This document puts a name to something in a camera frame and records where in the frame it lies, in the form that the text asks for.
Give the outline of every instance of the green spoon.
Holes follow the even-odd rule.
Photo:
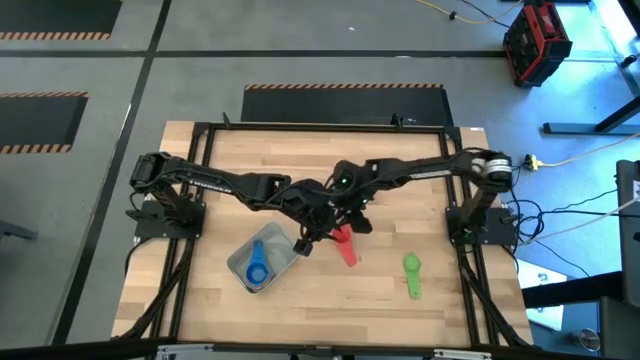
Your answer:
[[[408,253],[403,261],[404,272],[407,275],[407,284],[409,285],[409,296],[414,299],[420,298],[422,289],[420,289],[420,259],[414,253]]]

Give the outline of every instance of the clear plastic tray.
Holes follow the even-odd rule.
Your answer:
[[[269,282],[260,289],[253,288],[246,277],[255,240],[262,240],[264,243],[265,255],[273,272]],[[293,251],[293,242],[284,229],[277,223],[270,222],[229,256],[227,266],[248,292],[256,294],[274,283],[297,258],[298,254]]]

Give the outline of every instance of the gray floor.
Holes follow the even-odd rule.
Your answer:
[[[440,3],[480,18],[464,4]],[[0,49],[145,49],[160,4],[159,0],[125,2],[108,44],[0,42]],[[492,14],[508,6],[494,0],[482,5]],[[610,59],[600,20],[584,5],[563,5],[559,11],[576,51],[543,87],[531,90],[513,86],[503,59],[156,59],[69,340],[102,340],[110,334],[134,229],[124,215],[134,159],[157,150],[167,120],[215,122],[221,121],[223,111],[238,119],[245,84],[442,83],[455,124],[485,127],[490,146],[514,159],[535,153],[543,161],[554,162],[615,140],[549,137],[539,131],[547,121],[596,123],[632,98]],[[446,16],[410,0],[393,5],[382,0],[295,4],[176,0],[160,49],[499,50],[502,35],[497,25],[450,23]],[[84,90],[91,97],[71,153],[0,157],[0,218],[41,234],[34,242],[15,238],[0,242],[0,347],[41,345],[49,340],[141,63],[135,58],[0,58],[0,91]],[[567,166],[523,172],[516,194],[552,209],[614,189],[615,162],[637,160],[637,149],[638,141],[630,141]],[[614,195],[584,208],[615,207]],[[549,216],[546,231],[585,220],[583,216]],[[606,219],[584,231],[550,238],[546,244],[598,274],[620,268],[618,242],[616,221]],[[583,276],[538,245],[520,248],[518,257]]]

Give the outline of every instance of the wooden tabletop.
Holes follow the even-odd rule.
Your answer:
[[[192,122],[168,122],[160,149],[186,158]],[[463,128],[463,146],[487,147],[484,131]],[[277,132],[218,130],[209,166],[227,171],[288,174],[293,181],[324,182],[342,159],[439,156],[431,134]],[[462,199],[456,180],[458,199]],[[456,255],[447,238],[444,179],[411,182],[380,191],[367,205],[371,234],[354,235],[359,262],[349,268],[335,244],[316,243],[262,293],[248,293],[227,268],[227,258],[270,221],[292,236],[298,225],[272,212],[252,212],[232,196],[207,192],[207,215],[185,296],[179,338],[202,342],[251,342],[372,346],[469,345]],[[113,334],[121,334],[155,296],[167,240],[154,240],[133,255]],[[513,260],[497,246],[484,246],[491,295],[506,319],[531,341]],[[408,294],[402,259],[415,253],[422,298]],[[481,339],[482,306],[476,299]],[[172,300],[164,317],[167,332]]]

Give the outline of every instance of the white cable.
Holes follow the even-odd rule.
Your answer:
[[[604,215],[600,215],[600,216],[598,216],[597,218],[595,218],[595,219],[593,219],[593,220],[590,220],[590,221],[587,221],[587,222],[586,222],[586,223],[584,223],[584,224],[576,225],[576,226],[574,226],[574,227],[570,227],[570,228],[568,228],[568,229],[564,229],[564,230],[561,230],[561,231],[556,231],[556,232],[551,233],[551,234],[547,234],[547,235],[544,235],[544,236],[540,236],[539,238],[530,239],[530,240],[525,241],[523,244],[524,244],[524,245],[529,245],[529,244],[531,244],[531,243],[532,243],[532,242],[534,242],[534,241],[540,241],[540,240],[542,240],[542,239],[546,239],[546,238],[548,238],[548,237],[552,237],[552,236],[555,236],[555,235],[564,234],[564,233],[566,233],[566,232],[569,232],[569,231],[572,231],[572,230],[575,230],[575,229],[579,229],[579,228],[581,228],[581,227],[584,227],[584,226],[587,226],[587,225],[593,224],[593,223],[594,223],[594,222],[596,222],[596,221],[602,220],[602,219],[606,218],[607,216],[611,216],[612,214],[617,213],[618,211],[620,211],[620,210],[622,210],[622,209],[626,208],[627,206],[630,206],[631,204],[633,204],[633,203],[634,203],[634,202],[636,202],[636,201],[640,201],[640,196],[636,196],[636,197],[634,197],[633,199],[629,200],[628,202],[626,202],[626,203],[622,204],[619,208],[617,208],[617,209],[615,209],[615,210],[611,210],[611,211],[609,211],[608,213],[606,213],[606,214],[604,214]]]
[[[593,149],[593,150],[587,151],[587,152],[586,152],[586,153],[584,153],[584,154],[580,154],[580,155],[576,155],[576,156],[574,156],[574,157],[570,157],[570,158],[568,158],[567,160],[560,161],[560,162],[555,163],[555,164],[545,164],[545,163],[543,163],[542,161],[538,160],[538,166],[554,167],[554,166],[560,166],[560,165],[568,164],[568,163],[570,163],[570,162],[572,162],[572,161],[574,161],[574,160],[578,160],[578,159],[580,159],[581,157],[584,157],[584,156],[587,156],[587,155],[593,154],[594,152],[598,152],[598,151],[600,151],[600,150],[604,150],[604,149],[606,149],[606,148],[610,148],[610,147],[612,147],[612,146],[616,146],[616,145],[618,145],[618,144],[622,144],[623,142],[628,141],[628,140],[631,140],[631,139],[633,139],[633,138],[635,138],[635,137],[638,137],[638,136],[640,136],[640,133],[633,134],[633,135],[628,136],[628,137],[626,137],[626,138],[624,138],[624,139],[622,139],[622,140],[619,140],[619,141],[616,141],[616,142],[611,143],[611,144],[609,144],[609,145],[605,145],[605,146],[602,146],[602,147],[599,147],[599,148],[596,148],[596,149]]]

